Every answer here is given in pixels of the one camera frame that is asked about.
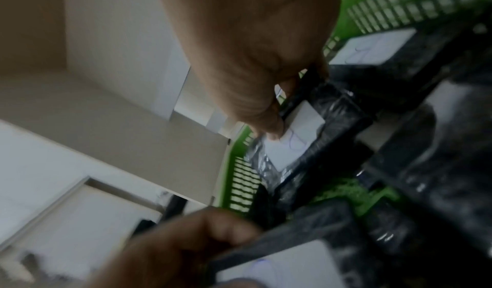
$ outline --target person's left hand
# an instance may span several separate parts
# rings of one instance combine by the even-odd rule
[[[231,212],[215,208],[199,211],[132,240],[88,288],[196,287],[206,262],[259,234],[259,228]],[[257,287],[249,281],[225,286]]]

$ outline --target green plastic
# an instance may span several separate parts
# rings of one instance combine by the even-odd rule
[[[436,19],[442,16],[453,15],[459,11],[477,8],[490,3],[492,0],[342,0],[340,16],[332,37],[326,42],[323,54],[326,60],[335,56],[341,40],[372,34],[379,31],[394,30],[412,26],[427,19]],[[219,206],[238,213],[245,213],[251,206],[253,195],[261,179],[256,171],[243,160],[246,149],[254,136],[248,127],[245,127],[232,145]],[[355,205],[358,215],[365,213],[379,198],[393,197],[393,191],[382,190],[376,193],[364,193],[356,188],[357,184],[351,180],[347,186],[347,179],[339,178],[339,183],[332,183],[325,196],[341,196],[359,202]]]

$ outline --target green plastic basket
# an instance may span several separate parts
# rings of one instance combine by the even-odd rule
[[[342,0],[340,16],[323,54],[336,55],[341,40],[412,26],[427,19],[449,16],[459,11],[490,4],[492,0]],[[219,207],[238,213],[249,210],[261,179],[243,159],[254,136],[244,127],[234,142],[226,163]]]

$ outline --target human hand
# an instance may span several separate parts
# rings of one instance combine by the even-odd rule
[[[252,241],[259,229],[224,210],[209,208],[138,236],[88,288],[198,287],[200,268],[215,255]],[[220,288],[259,288],[248,280]]]
[[[257,134],[284,131],[274,86],[291,95],[298,72],[315,66],[340,0],[162,0],[184,52],[228,116]]]

